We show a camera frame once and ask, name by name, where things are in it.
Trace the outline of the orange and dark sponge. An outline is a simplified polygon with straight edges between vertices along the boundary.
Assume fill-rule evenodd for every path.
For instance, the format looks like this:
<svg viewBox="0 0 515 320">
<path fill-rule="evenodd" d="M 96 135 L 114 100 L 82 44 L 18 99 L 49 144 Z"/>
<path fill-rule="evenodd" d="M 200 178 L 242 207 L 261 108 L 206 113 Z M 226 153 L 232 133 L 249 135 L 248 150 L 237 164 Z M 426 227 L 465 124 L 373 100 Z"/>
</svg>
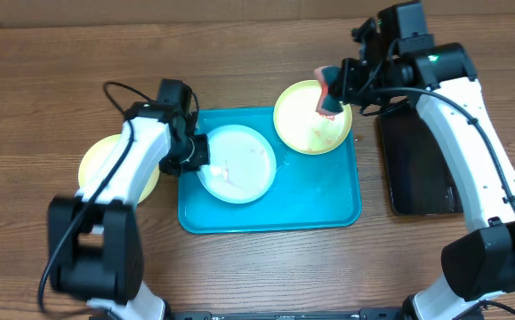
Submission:
<svg viewBox="0 0 515 320">
<path fill-rule="evenodd" d="M 314 70 L 314 76 L 321 87 L 321 94 L 316 106 L 316 112 L 321 116 L 336 116 L 343 112 L 341 102 L 329 93 L 330 85 L 337 79 L 340 68 L 324 66 Z"/>
</svg>

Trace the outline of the green plate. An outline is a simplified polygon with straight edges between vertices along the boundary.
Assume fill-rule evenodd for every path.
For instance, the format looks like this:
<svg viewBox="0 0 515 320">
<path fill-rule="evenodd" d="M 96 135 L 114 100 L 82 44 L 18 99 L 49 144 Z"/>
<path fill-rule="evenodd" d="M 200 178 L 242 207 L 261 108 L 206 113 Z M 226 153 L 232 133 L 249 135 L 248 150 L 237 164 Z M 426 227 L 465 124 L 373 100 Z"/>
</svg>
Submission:
<svg viewBox="0 0 515 320">
<path fill-rule="evenodd" d="M 316 111 L 321 95 L 317 80 L 305 80 L 285 89 L 275 104 L 273 122 L 279 138 L 291 149 L 320 155 L 332 151 L 348 136 L 352 114 L 349 105 L 336 116 Z"/>
<path fill-rule="evenodd" d="M 119 134 L 110 135 L 102 140 L 93 144 L 84 154 L 82 161 L 78 168 L 78 184 L 79 187 L 84 187 L 93 175 L 101 168 L 107 157 L 110 155 L 112 149 L 120 139 Z M 160 175 L 159 169 L 156 167 L 151 173 L 149 180 L 142 190 L 139 202 L 144 201 L 154 190 Z"/>
</svg>

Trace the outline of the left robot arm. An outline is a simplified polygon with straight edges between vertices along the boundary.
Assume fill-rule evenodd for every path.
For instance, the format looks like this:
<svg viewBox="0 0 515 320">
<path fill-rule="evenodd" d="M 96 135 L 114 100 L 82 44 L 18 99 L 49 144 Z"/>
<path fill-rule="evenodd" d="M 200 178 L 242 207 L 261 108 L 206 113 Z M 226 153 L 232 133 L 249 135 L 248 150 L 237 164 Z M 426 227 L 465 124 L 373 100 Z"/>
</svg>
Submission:
<svg viewBox="0 0 515 320">
<path fill-rule="evenodd" d="M 86 185 L 56 196 L 47 212 L 49 258 L 37 289 L 86 302 L 94 319 L 169 319 L 167 302 L 144 283 L 144 256 L 136 208 L 151 173 L 179 177 L 209 162 L 204 134 L 195 133 L 198 100 L 181 80 L 163 79 L 155 99 L 141 95 L 121 112 L 120 138 Z"/>
</svg>

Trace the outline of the light blue plate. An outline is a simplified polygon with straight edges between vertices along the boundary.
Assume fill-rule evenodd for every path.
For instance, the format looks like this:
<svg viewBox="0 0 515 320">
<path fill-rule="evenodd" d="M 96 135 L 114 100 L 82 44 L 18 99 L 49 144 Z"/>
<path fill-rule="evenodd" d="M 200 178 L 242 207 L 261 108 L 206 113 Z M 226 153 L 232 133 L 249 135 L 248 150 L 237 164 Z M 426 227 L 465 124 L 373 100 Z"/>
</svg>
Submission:
<svg viewBox="0 0 515 320">
<path fill-rule="evenodd" d="M 230 204 L 247 204 L 271 187 L 277 160 L 270 143 L 256 130 L 240 124 L 207 133 L 209 163 L 197 176 L 205 189 Z"/>
</svg>

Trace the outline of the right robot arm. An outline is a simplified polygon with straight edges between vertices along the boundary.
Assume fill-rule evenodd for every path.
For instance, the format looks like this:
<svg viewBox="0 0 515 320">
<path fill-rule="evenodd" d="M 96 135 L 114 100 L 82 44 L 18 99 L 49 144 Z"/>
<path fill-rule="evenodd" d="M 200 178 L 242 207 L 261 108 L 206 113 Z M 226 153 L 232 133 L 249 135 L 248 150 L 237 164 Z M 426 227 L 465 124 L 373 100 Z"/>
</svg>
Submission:
<svg viewBox="0 0 515 320">
<path fill-rule="evenodd" d="M 315 72 L 317 111 L 413 108 L 430 129 L 463 207 L 466 236 L 445 246 L 441 277 L 397 319 L 463 319 L 515 292 L 515 170 L 487 114 L 478 73 L 458 43 L 438 45 L 418 1 L 383 9 L 351 32 L 359 56 Z"/>
</svg>

